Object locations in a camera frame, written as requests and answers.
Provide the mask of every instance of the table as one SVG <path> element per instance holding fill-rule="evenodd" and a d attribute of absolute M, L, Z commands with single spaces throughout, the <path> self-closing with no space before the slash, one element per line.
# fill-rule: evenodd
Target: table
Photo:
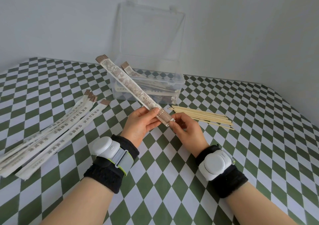
<path fill-rule="evenodd" d="M 266 197 L 300 224 L 319 224 L 319 129 L 274 90 L 257 83 L 185 76 L 178 105 L 226 114 L 234 129 L 199 122 L 210 144 L 233 155 Z M 98 64 L 30 58 L 0 74 L 0 154 L 52 124 L 90 88 L 113 100 Z M 38 224 L 82 179 L 99 136 L 119 134 L 141 105 L 113 100 L 30 179 L 0 180 L 0 224 Z M 238 224 L 224 199 L 207 186 L 194 157 L 170 128 L 143 139 L 105 224 Z"/>

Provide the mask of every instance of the black wristband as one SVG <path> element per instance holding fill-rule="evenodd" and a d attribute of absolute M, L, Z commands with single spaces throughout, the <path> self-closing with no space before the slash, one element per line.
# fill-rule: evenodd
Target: black wristband
<path fill-rule="evenodd" d="M 133 159 L 139 155 L 138 149 L 128 139 L 117 135 L 112 135 L 111 139 L 118 142 L 122 149 L 128 150 Z M 97 156 L 93 165 L 84 173 L 84 177 L 98 181 L 117 194 L 122 185 L 124 172 L 116 168 L 108 159 Z"/>
<path fill-rule="evenodd" d="M 196 165 L 199 166 L 208 154 L 214 153 L 217 150 L 220 150 L 218 145 L 207 147 L 196 157 Z M 225 198 L 247 181 L 247 177 L 235 165 L 231 165 L 222 174 L 210 181 L 208 185 L 214 187 L 220 198 Z"/>

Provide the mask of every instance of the right hand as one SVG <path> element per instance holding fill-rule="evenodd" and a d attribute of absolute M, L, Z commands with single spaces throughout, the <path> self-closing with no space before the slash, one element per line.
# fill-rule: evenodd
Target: right hand
<path fill-rule="evenodd" d="M 200 152 L 209 146 L 198 122 L 185 113 L 175 113 L 172 117 L 176 122 L 171 121 L 169 126 L 180 139 L 185 148 L 197 157 Z"/>

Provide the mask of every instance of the bundle of chopsticks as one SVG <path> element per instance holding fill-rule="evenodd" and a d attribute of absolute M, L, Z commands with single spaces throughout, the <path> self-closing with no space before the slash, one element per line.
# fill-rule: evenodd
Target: bundle of chopsticks
<path fill-rule="evenodd" d="M 231 120 L 227 118 L 224 114 L 217 114 L 217 113 L 211 113 L 211 112 L 205 112 L 201 110 L 191 109 L 191 108 L 184 108 L 179 106 L 172 105 L 170 110 L 173 110 L 175 113 L 183 112 L 190 116 L 194 120 L 202 121 L 205 123 L 209 123 L 212 125 L 220 126 L 223 128 L 227 128 L 230 130 L 234 130 L 231 126 L 233 126 L 233 123 Z"/>
<path fill-rule="evenodd" d="M 89 89 L 86 90 L 83 97 L 62 118 L 0 156 L 0 176 L 7 177 L 22 166 L 15 175 L 23 180 L 29 179 L 110 103 L 103 99 L 92 109 L 96 100 L 97 96 Z"/>

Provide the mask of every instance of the clear plastic box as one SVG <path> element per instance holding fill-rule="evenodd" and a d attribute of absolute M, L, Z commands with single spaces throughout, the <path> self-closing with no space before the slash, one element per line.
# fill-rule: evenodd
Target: clear plastic box
<path fill-rule="evenodd" d="M 176 104 L 185 84 L 181 72 L 181 41 L 185 14 L 125 2 L 119 5 L 113 51 L 115 65 L 128 64 L 131 77 L 157 103 Z M 110 76 L 115 99 L 136 100 Z"/>

